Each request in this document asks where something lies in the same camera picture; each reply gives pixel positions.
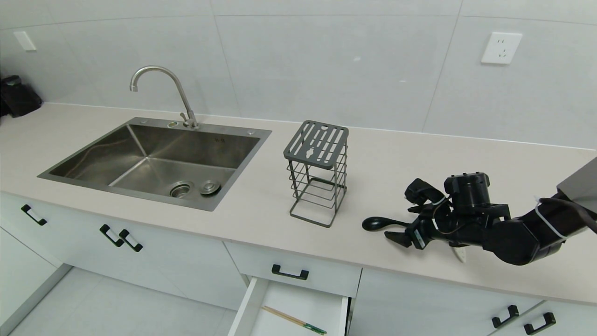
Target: stainless steel sink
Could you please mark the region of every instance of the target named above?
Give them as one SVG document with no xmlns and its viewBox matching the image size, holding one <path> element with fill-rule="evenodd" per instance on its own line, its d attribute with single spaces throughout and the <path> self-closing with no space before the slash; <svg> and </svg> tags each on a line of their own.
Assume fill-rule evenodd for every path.
<svg viewBox="0 0 597 336">
<path fill-rule="evenodd" d="M 38 177 L 213 211 L 270 133 L 133 118 Z"/>
</svg>

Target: black ladle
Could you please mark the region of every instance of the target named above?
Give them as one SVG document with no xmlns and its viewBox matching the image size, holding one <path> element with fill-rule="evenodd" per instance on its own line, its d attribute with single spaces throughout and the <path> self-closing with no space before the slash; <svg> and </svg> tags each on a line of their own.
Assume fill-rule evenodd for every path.
<svg viewBox="0 0 597 336">
<path fill-rule="evenodd" d="M 363 229 L 367 231 L 378 231 L 388 225 L 400 225 L 402 227 L 407 227 L 410 223 L 396 221 L 394 219 L 389 219 L 385 217 L 369 217 L 363 221 Z"/>
</svg>

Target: countertop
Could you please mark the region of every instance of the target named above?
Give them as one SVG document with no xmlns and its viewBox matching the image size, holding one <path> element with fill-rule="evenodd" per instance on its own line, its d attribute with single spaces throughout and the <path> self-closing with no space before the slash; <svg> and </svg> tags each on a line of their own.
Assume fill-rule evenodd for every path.
<svg viewBox="0 0 597 336">
<path fill-rule="evenodd" d="M 224 241 L 474 288 L 597 305 L 597 237 L 588 230 L 552 256 L 514 266 L 474 246 L 466 248 L 467 262 L 462 264 L 444 242 L 431 242 L 423 251 L 405 249 L 387 241 L 383 231 L 361 228 L 361 221 L 369 216 L 412 221 L 404 189 L 413 179 L 422 178 L 443 190 L 449 175 L 475 171 L 489 175 L 491 201 L 509 204 L 512 216 L 519 216 L 535 206 L 535 195 L 556 193 L 556 185 L 594 158 L 595 151 L 352 127 L 348 192 L 331 228 L 288 214 L 294 199 L 282 152 L 299 123 L 203 116 L 209 124 L 273 131 L 213 212 L 37 178 L 134 117 L 179 119 L 170 112 L 52 103 L 24 117 L 3 118 L 0 190 Z"/>
</svg>

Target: faucet spout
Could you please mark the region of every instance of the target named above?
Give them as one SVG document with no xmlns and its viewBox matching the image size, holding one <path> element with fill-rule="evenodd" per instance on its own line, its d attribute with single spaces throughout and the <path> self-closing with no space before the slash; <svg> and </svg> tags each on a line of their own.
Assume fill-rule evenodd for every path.
<svg viewBox="0 0 597 336">
<path fill-rule="evenodd" d="M 163 72 L 163 73 L 167 74 L 168 76 L 170 76 L 170 78 L 172 78 L 172 80 L 174 81 L 174 83 L 176 85 L 176 89 L 178 89 L 178 91 L 179 91 L 180 98 L 183 101 L 184 108 L 186 109 L 186 112 L 187 112 L 187 116 L 189 116 L 188 120 L 186 120 L 184 122 L 185 126 L 188 126 L 192 129 L 199 128 L 199 123 L 197 122 L 197 119 L 195 118 L 195 113 L 190 108 L 189 101 L 187 100 L 186 94 L 184 93 L 182 84 L 180 84 L 179 78 L 176 77 L 176 75 L 172 71 L 164 68 L 163 66 L 148 65 L 148 66 L 144 66 L 141 69 L 137 70 L 137 72 L 135 72 L 133 74 L 133 77 L 131 77 L 131 85 L 129 86 L 129 90 L 131 90 L 132 92 L 137 92 L 138 91 L 137 81 L 139 80 L 139 77 L 141 77 L 141 75 L 143 75 L 144 73 L 149 72 L 149 71 Z"/>
</svg>

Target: drawer handle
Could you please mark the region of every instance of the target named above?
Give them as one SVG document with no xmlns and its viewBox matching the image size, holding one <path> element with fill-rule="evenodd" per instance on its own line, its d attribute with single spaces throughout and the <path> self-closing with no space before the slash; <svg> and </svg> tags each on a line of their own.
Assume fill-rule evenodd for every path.
<svg viewBox="0 0 597 336">
<path fill-rule="evenodd" d="M 504 321 L 500 321 L 499 317 L 494 317 L 491 319 L 493 322 L 493 327 L 498 329 L 501 326 L 504 326 L 506 323 L 509 323 L 515 320 L 520 314 L 518 313 L 518 307 L 515 305 L 508 306 L 508 313 L 510 313 L 510 317 L 505 319 Z"/>
<path fill-rule="evenodd" d="M 131 233 L 128 232 L 127 229 L 124 229 L 122 231 L 120 231 L 120 233 L 118 234 L 120 236 L 120 238 L 124 239 L 124 242 L 127 243 L 127 245 L 133 249 L 133 251 L 135 252 L 139 252 L 141 251 L 141 249 L 143 248 L 143 245 L 139 244 L 135 238 L 133 238 L 131 236 Z"/>
<path fill-rule="evenodd" d="M 118 236 L 116 236 L 116 234 L 110 230 L 110 227 L 107 224 L 101 226 L 100 232 L 103 233 L 104 236 L 106 236 L 106 238 L 108 238 L 108 240 L 110 240 L 117 248 L 124 244 L 122 239 L 118 238 Z"/>
<path fill-rule="evenodd" d="M 282 272 L 280 272 L 280 265 L 276 265 L 276 264 L 274 264 L 272 266 L 272 273 L 275 275 L 287 276 L 287 277 L 291 277 L 293 279 L 298 279 L 298 280 L 307 280 L 307 277 L 309 276 L 309 271 L 306 271 L 306 270 L 302 270 L 300 272 L 299 276 L 296 276 L 294 274 L 282 273 Z"/>
<path fill-rule="evenodd" d="M 21 210 L 27 214 L 27 216 L 29 216 L 29 218 L 31 218 L 32 220 L 34 220 L 37 224 L 39 224 L 39 226 L 44 226 L 44 224 L 46 224 L 48 221 L 46 221 L 45 219 L 41 218 L 40 216 L 38 216 L 28 204 L 25 204 L 23 207 L 21 207 Z"/>
<path fill-rule="evenodd" d="M 524 325 L 524 331 L 527 332 L 527 335 L 534 335 L 538 332 L 542 332 L 543 330 L 556 324 L 556 317 L 553 315 L 553 313 L 545 313 L 543 314 L 543 318 L 545 319 L 545 324 L 537 329 L 533 329 L 533 325 L 530 323 Z"/>
</svg>

